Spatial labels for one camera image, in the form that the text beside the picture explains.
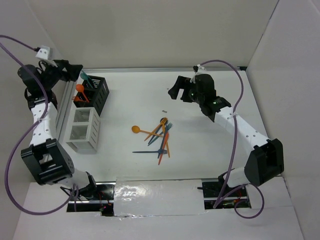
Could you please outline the yellow knife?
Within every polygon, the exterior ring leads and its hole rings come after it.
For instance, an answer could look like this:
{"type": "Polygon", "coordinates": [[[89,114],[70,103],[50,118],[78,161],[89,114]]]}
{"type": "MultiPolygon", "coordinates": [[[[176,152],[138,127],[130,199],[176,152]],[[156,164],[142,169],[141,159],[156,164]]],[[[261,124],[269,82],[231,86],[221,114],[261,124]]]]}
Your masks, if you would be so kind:
{"type": "MultiPolygon", "coordinates": [[[[168,132],[169,132],[170,127],[171,127],[171,124],[169,123],[169,124],[167,125],[167,131],[168,131],[168,132]]],[[[165,145],[165,150],[167,150],[168,157],[170,157],[170,149],[169,149],[168,140],[167,140],[167,143],[166,143],[166,145],[165,145]]]]}

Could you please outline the aluminium frame rail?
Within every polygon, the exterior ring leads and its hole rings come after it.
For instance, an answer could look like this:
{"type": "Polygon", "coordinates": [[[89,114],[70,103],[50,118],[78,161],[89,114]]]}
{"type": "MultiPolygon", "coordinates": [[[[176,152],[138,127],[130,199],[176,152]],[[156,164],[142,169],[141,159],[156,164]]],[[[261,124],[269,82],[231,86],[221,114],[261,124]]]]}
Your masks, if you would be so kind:
{"type": "MultiPolygon", "coordinates": [[[[238,66],[238,71],[246,71],[247,66],[238,66]]],[[[232,71],[229,66],[205,67],[207,71],[232,71]]],[[[145,73],[145,72],[194,72],[193,67],[147,67],[147,68],[83,68],[81,71],[87,75],[90,73],[145,73]]]]}

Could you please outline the teal spoon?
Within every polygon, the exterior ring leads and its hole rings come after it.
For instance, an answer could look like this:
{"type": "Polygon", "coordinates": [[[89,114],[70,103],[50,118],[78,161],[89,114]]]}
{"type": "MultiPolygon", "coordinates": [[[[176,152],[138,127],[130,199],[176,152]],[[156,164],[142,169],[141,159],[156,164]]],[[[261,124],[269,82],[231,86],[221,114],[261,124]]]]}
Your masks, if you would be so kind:
{"type": "Polygon", "coordinates": [[[93,80],[83,70],[80,72],[80,77],[87,82],[90,88],[95,88],[93,80]]]}

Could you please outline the yellow fork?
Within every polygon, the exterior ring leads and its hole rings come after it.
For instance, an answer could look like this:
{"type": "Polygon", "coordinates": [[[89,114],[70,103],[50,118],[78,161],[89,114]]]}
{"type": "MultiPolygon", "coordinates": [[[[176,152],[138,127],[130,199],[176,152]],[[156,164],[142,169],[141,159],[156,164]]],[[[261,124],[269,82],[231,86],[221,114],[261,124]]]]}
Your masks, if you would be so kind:
{"type": "Polygon", "coordinates": [[[165,123],[160,123],[151,133],[157,134],[158,131],[164,126],[165,123]]]}

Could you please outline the white foil panel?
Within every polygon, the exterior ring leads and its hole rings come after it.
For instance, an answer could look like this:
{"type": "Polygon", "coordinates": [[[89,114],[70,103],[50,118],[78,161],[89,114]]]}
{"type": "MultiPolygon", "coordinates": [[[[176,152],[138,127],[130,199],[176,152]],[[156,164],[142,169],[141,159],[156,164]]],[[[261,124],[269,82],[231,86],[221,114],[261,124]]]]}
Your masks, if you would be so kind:
{"type": "Polygon", "coordinates": [[[189,216],[205,212],[199,179],[119,180],[113,211],[117,217],[189,216]]]}

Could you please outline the dark blue fork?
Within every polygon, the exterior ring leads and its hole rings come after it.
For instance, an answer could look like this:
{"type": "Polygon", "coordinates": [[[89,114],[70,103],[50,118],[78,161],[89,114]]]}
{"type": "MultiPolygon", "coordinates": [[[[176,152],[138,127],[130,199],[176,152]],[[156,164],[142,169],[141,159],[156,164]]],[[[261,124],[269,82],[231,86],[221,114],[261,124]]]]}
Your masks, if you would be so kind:
{"type": "Polygon", "coordinates": [[[132,153],[140,153],[140,154],[146,154],[146,153],[167,154],[168,151],[165,150],[165,149],[158,149],[158,150],[133,151],[132,153]]]}

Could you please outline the orange knife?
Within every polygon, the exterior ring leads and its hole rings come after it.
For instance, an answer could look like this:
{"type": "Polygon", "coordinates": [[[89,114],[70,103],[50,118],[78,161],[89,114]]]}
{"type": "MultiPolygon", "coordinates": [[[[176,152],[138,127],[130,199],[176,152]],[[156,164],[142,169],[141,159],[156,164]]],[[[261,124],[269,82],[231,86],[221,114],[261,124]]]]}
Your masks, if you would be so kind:
{"type": "Polygon", "coordinates": [[[158,158],[158,165],[161,164],[161,160],[162,160],[163,154],[165,153],[165,147],[166,147],[168,138],[169,138],[169,133],[168,133],[168,131],[167,131],[167,132],[165,133],[164,137],[163,137],[163,143],[162,143],[162,147],[161,147],[161,153],[160,153],[159,158],[158,158]]]}

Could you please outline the yellow spoon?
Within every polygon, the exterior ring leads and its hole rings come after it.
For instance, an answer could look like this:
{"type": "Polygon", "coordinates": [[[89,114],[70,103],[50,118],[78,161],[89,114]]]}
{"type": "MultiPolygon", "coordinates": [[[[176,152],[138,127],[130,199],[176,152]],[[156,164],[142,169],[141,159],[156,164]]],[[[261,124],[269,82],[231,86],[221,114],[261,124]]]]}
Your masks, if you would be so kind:
{"type": "Polygon", "coordinates": [[[132,132],[135,133],[135,134],[145,133],[145,134],[148,134],[148,135],[151,135],[151,136],[162,137],[161,134],[157,134],[157,133],[154,133],[154,132],[149,132],[149,131],[141,130],[137,125],[133,125],[133,126],[131,127],[131,130],[132,130],[132,132]]]}

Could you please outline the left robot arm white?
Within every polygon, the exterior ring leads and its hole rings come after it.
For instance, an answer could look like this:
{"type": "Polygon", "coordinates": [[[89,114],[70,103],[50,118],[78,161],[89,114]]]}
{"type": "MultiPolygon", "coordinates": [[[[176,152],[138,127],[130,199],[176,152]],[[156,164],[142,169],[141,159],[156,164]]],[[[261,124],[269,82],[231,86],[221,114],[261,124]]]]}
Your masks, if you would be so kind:
{"type": "Polygon", "coordinates": [[[81,64],[54,60],[52,64],[40,60],[38,66],[21,66],[17,75],[25,84],[24,97],[33,115],[34,126],[29,147],[20,156],[39,185],[60,184],[67,188],[77,185],[79,197],[93,200],[99,187],[92,175],[79,171],[56,138],[58,101],[52,89],[60,80],[75,82],[82,70],[81,64]]]}

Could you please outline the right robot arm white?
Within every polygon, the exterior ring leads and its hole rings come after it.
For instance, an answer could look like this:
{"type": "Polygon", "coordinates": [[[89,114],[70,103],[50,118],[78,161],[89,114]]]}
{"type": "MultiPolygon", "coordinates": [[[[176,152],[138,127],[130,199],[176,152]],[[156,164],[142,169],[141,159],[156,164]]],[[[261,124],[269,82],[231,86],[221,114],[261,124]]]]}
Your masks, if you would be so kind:
{"type": "Polygon", "coordinates": [[[193,78],[178,76],[168,91],[171,99],[175,100],[180,90],[183,91],[180,98],[183,102],[197,103],[201,112],[212,122],[231,134],[236,133],[248,154],[244,167],[231,170],[229,177],[225,176],[219,182],[220,194],[230,196],[240,185],[253,184],[258,187],[284,171],[281,141],[277,138],[269,139],[234,113],[234,107],[217,95],[214,80],[209,74],[197,74],[193,78]]]}

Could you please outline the dark blue knife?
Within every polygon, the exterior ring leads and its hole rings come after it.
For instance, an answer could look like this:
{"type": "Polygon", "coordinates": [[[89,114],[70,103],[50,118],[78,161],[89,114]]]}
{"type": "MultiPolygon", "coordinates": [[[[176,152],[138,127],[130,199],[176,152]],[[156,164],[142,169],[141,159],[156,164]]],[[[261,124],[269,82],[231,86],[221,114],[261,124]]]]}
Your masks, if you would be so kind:
{"type": "Polygon", "coordinates": [[[159,150],[159,153],[158,153],[158,156],[157,156],[158,159],[161,156],[161,154],[164,153],[165,136],[166,136],[167,132],[168,132],[168,127],[166,126],[165,129],[164,129],[163,139],[162,139],[162,142],[161,142],[161,145],[160,145],[160,150],[159,150]]]}

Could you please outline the black utensil caddy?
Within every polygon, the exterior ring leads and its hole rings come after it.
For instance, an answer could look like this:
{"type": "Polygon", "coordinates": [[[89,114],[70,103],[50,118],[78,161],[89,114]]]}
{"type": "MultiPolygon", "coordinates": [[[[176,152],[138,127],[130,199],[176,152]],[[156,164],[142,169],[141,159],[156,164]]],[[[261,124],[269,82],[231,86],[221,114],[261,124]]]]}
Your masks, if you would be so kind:
{"type": "MultiPolygon", "coordinates": [[[[82,85],[84,86],[84,93],[87,96],[89,102],[73,101],[73,103],[77,108],[93,107],[95,108],[97,114],[100,116],[110,91],[106,79],[104,77],[92,75],[89,75],[89,77],[92,79],[94,83],[94,88],[90,88],[86,81],[82,82],[82,85]]],[[[82,100],[85,100],[83,95],[78,91],[75,96],[78,96],[82,100]]]]}

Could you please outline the white utensil caddy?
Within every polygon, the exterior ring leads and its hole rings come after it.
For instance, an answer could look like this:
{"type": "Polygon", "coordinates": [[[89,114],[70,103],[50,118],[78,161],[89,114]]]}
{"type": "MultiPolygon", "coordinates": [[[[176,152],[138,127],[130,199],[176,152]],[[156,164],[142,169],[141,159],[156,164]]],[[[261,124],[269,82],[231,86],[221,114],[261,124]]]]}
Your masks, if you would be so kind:
{"type": "Polygon", "coordinates": [[[98,149],[100,116],[94,107],[77,107],[70,111],[65,142],[79,154],[95,154],[98,149]]]}

